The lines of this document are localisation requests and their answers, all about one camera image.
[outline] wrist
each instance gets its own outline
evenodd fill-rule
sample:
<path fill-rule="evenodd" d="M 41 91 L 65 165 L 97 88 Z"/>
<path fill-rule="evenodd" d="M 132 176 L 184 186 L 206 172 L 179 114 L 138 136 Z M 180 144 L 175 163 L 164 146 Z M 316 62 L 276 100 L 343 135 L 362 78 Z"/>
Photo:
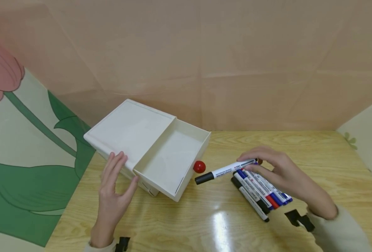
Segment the wrist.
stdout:
<path fill-rule="evenodd" d="M 115 228 L 109 225 L 103 225 L 96 221 L 94 227 L 91 229 L 91 247 L 101 249 L 109 246 L 113 241 L 113 234 Z"/>
<path fill-rule="evenodd" d="M 323 196 L 307 200 L 306 204 L 313 214 L 325 220 L 333 220 L 338 215 L 337 206 L 326 192 Z"/>

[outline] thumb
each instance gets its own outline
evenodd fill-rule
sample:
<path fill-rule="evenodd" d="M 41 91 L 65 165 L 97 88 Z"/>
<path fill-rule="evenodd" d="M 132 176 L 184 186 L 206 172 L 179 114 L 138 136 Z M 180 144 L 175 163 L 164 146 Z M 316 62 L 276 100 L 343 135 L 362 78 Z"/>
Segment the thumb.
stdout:
<path fill-rule="evenodd" d="M 273 185 L 279 182 L 280 178 L 279 175 L 275 174 L 271 170 L 264 168 L 261 165 L 250 164 L 245 167 L 245 170 L 261 175 L 263 178 L 268 180 L 268 182 L 272 183 Z"/>
<path fill-rule="evenodd" d="M 127 188 L 127 191 L 123 194 L 123 196 L 128 199 L 130 202 L 133 198 L 133 195 L 136 193 L 136 190 L 138 188 L 138 176 L 133 177 L 133 180 L 131 180 L 129 188 Z"/>

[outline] box lid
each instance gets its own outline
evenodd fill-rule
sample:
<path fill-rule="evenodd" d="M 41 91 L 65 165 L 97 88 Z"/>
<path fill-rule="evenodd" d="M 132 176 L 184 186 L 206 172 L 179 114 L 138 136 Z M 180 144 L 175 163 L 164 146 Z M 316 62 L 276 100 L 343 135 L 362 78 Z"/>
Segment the box lid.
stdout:
<path fill-rule="evenodd" d="M 127 99 L 89 130 L 84 138 L 102 152 L 127 156 L 133 168 L 176 117 Z"/>

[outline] hand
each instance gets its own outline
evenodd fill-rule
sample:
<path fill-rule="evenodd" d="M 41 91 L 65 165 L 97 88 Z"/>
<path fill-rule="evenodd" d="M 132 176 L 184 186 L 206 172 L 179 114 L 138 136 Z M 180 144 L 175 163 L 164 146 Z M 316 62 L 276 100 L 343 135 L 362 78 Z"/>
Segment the hand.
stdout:
<path fill-rule="evenodd" d="M 311 212 L 319 217 L 328 220 L 337 217 L 337 207 L 329 194 L 299 169 L 287 154 L 267 146 L 259 146 L 242 153 L 237 161 L 256 158 L 271 164 L 273 171 L 260 165 L 248 165 L 245 170 L 260 174 L 279 190 L 305 201 Z"/>
<path fill-rule="evenodd" d="M 102 171 L 99 188 L 99 209 L 96 223 L 91 230 L 91 246 L 102 248 L 113 241 L 113 233 L 120 219 L 129 206 L 137 189 L 138 177 L 135 176 L 124 194 L 115 192 L 117 176 L 127 161 L 127 156 L 120 152 L 109 155 L 108 162 Z"/>

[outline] pink wall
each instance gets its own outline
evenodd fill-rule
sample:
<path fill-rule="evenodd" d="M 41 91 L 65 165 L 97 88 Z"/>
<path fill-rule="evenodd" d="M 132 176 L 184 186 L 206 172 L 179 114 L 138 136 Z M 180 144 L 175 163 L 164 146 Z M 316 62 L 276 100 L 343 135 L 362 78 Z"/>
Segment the pink wall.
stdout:
<path fill-rule="evenodd" d="M 0 43 L 90 125 L 126 98 L 207 130 L 372 104 L 372 0 L 0 0 Z"/>

